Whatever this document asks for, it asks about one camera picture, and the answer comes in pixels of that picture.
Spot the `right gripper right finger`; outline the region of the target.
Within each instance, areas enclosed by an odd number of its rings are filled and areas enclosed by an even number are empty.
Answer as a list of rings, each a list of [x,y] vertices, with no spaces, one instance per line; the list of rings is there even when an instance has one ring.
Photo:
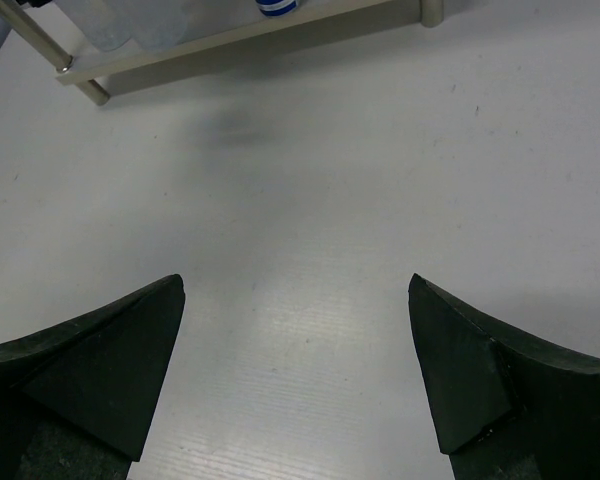
[[[600,358],[491,317],[419,275],[412,337],[457,479],[600,479]]]

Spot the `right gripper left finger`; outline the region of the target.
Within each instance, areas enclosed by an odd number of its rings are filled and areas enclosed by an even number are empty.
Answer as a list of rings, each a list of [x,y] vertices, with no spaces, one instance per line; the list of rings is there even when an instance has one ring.
[[[124,479],[140,460],[185,306],[173,274],[0,344],[0,479]]]

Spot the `plastic water bottle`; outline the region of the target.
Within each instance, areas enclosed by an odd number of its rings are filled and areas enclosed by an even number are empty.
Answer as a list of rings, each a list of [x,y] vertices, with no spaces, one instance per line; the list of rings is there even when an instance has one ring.
[[[185,34],[188,20],[181,1],[131,0],[126,14],[136,43],[145,50],[164,50],[177,45]]]
[[[101,52],[110,52],[131,40],[124,21],[105,1],[69,1],[65,14]]]

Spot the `blue red energy can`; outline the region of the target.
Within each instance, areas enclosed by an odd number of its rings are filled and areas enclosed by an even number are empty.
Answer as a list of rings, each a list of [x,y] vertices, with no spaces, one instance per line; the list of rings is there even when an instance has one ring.
[[[284,16],[294,11],[298,5],[298,0],[256,0],[259,11],[269,18]]]

